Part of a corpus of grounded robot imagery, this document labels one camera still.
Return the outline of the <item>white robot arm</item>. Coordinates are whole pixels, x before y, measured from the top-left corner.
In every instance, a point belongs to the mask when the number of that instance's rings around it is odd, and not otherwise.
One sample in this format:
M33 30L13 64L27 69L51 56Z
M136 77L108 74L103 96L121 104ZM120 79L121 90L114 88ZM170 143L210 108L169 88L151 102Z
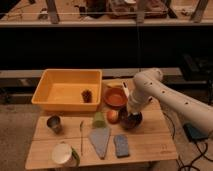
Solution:
M151 68L133 77L134 89L127 102L129 113L139 113L150 97L163 102L175 112L182 114L207 136L213 136L213 107L175 91L162 83L163 73Z

